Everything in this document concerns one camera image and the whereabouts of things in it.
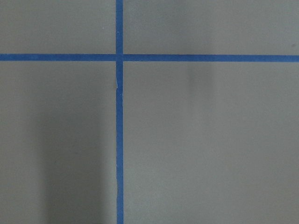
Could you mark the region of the brown paper table cover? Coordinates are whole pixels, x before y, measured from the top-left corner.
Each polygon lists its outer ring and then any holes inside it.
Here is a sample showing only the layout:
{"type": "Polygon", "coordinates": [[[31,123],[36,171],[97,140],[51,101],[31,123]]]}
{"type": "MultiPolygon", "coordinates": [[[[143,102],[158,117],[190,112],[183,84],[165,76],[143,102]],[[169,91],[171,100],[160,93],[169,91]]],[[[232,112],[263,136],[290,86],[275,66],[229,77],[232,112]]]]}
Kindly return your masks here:
{"type": "MultiPolygon", "coordinates": [[[[299,52],[296,0],[126,0],[126,54],[299,52]]],[[[114,62],[1,62],[0,221],[116,223],[114,62]]],[[[124,63],[127,224],[296,224],[299,65],[124,63]]]]}

